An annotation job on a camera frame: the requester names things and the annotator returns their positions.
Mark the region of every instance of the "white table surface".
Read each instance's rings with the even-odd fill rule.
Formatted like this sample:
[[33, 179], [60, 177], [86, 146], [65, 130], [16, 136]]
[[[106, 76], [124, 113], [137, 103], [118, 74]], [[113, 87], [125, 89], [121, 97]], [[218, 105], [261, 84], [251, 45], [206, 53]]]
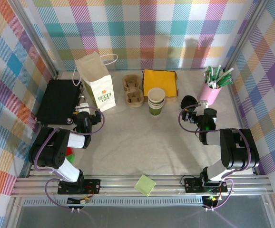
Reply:
[[[105, 126], [91, 137], [89, 147], [74, 149], [73, 165], [85, 175], [199, 174], [218, 161], [219, 146], [204, 146], [195, 134], [185, 132], [178, 124], [181, 100], [186, 95], [196, 98], [204, 80], [203, 70], [176, 72], [177, 102], [166, 103], [159, 116], [152, 116], [147, 103], [138, 108], [125, 103], [123, 76], [142, 77], [142, 72], [110, 71], [116, 106], [104, 111]], [[71, 79], [72, 72], [63, 72], [60, 78]], [[222, 88], [210, 107], [217, 110], [217, 128], [239, 127], [227, 87]], [[187, 122], [184, 126], [190, 130], [197, 128]], [[99, 125], [93, 126], [93, 131], [98, 128]]]

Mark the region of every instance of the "yellow napkin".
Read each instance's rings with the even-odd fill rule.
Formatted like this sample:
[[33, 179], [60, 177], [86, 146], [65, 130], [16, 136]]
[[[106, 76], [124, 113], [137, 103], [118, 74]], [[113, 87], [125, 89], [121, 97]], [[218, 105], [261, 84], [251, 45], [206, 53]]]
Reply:
[[144, 71], [144, 96], [148, 91], [158, 87], [164, 90], [166, 97], [177, 96], [176, 73], [164, 70], [145, 70]]

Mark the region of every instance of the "yellow sticky note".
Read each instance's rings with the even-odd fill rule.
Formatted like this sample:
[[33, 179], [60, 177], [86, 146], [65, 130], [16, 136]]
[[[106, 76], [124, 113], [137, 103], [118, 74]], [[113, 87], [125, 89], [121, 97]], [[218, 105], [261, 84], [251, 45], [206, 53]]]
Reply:
[[177, 76], [174, 71], [145, 70], [144, 71], [144, 96], [148, 91], [158, 87], [164, 90], [166, 97], [177, 96]]
[[155, 185], [156, 182], [154, 180], [142, 175], [134, 188], [142, 192], [144, 195], [149, 196]]

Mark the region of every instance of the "green sticky note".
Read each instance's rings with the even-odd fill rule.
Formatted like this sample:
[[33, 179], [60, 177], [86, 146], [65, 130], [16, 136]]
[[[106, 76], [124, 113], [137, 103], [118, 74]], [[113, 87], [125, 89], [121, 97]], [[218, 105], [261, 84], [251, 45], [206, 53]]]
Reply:
[[142, 175], [134, 188], [142, 192], [144, 195], [149, 196], [155, 185], [156, 182], [154, 180], [151, 180], [149, 177]]

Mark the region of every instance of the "pink cup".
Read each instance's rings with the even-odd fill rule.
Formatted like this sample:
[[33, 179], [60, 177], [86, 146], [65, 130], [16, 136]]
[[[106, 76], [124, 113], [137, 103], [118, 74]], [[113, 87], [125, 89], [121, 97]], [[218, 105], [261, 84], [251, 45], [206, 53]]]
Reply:
[[207, 100], [208, 105], [212, 105], [214, 103], [215, 99], [217, 98], [221, 88], [222, 87], [220, 87], [218, 89], [212, 89], [212, 88], [208, 87], [208, 85], [206, 85], [205, 82], [203, 82], [202, 88], [198, 95], [198, 101]]

